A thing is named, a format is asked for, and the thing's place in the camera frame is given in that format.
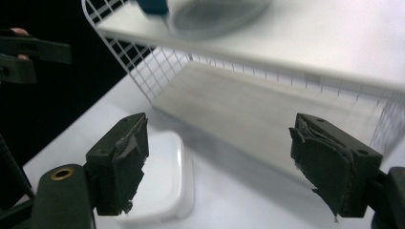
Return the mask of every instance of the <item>black background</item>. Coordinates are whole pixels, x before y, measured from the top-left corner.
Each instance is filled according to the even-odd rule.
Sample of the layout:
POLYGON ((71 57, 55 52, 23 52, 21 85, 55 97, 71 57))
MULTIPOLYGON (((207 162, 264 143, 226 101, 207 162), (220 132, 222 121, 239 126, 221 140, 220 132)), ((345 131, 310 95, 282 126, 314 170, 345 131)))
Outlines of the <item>black background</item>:
MULTIPOLYGON (((0 133, 23 166, 125 72, 86 20, 80 0, 2 0, 0 28, 22 28, 36 38, 66 43, 72 49, 72 65, 33 59, 36 84, 0 85, 0 133)), ((5 208, 21 192, 2 163, 0 206, 5 208)))

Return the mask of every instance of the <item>wire mesh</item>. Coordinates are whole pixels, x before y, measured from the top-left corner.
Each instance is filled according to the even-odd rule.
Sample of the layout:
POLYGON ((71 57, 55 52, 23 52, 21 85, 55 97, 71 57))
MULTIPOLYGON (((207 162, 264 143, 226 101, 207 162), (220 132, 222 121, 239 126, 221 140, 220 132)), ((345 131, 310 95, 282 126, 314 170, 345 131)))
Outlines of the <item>wire mesh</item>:
MULTIPOLYGON (((97 23, 114 14, 115 10, 127 2, 128 0, 83 0, 82 3, 89 23, 97 31, 97 23)), ((242 73, 246 77, 257 77, 276 84, 332 94, 352 100, 353 104, 372 103, 384 107, 372 143, 377 151, 390 151, 405 133, 405 95, 393 93, 384 87, 366 86, 303 72, 257 69, 197 53, 140 45, 136 42, 122 41, 117 37, 106 37, 101 33, 99 36, 150 102, 170 84, 188 62, 195 61, 242 73)))

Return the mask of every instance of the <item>blue object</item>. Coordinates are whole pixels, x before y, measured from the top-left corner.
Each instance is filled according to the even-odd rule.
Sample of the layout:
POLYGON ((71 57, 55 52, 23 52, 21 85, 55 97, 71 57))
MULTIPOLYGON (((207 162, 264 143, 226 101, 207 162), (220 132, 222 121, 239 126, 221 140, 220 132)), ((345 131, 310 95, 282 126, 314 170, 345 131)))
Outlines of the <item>blue object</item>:
POLYGON ((166 15, 169 12, 167 0, 136 0, 142 11, 152 15, 166 15))

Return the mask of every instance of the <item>white surface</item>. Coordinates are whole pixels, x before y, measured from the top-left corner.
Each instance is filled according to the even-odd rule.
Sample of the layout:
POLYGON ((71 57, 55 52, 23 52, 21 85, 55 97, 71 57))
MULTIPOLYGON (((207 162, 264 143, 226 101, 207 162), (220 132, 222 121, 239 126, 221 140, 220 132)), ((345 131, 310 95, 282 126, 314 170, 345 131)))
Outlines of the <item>white surface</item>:
POLYGON ((123 228, 180 219, 193 206, 192 162, 181 138, 173 132, 151 135, 149 152, 134 208, 127 215, 114 217, 123 228))
POLYGON ((189 63, 153 106, 253 156, 307 181, 289 155, 297 113, 315 115, 369 145, 383 106, 355 96, 321 94, 189 63))
POLYGON ((165 46, 275 70, 344 78, 405 91, 405 2, 274 0, 248 27, 186 41, 161 18, 126 4, 97 25, 110 37, 165 46))
MULTIPOLYGON (((25 167, 34 189, 40 174, 55 165, 83 163, 84 154, 117 121, 145 111, 150 118, 149 133, 175 130, 183 139, 184 150, 193 157, 195 205, 185 219, 136 228, 370 228, 373 211, 365 219, 335 223, 328 206, 310 188, 212 136, 150 110, 128 76, 25 167)), ((405 166, 403 160, 395 163, 405 166)), ((96 217, 96 226, 120 228, 108 217, 96 217)))

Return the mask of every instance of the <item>white table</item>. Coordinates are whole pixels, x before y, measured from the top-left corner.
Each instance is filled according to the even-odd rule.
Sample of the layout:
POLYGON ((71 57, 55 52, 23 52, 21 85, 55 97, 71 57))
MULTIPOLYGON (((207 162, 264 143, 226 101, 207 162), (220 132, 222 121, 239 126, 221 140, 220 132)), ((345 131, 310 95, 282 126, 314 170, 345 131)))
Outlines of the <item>white table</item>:
MULTIPOLYGON (((309 187, 275 173, 260 161, 151 110, 126 76, 86 114, 32 159, 25 171, 34 189, 52 168, 85 162, 87 151, 122 117, 146 112, 150 134, 175 130, 194 160, 195 206, 185 219, 139 228, 370 228, 365 219, 339 219, 309 187)), ((405 142, 386 161, 384 171, 405 166, 405 142)), ((119 228, 111 218, 96 217, 97 228, 119 228)))

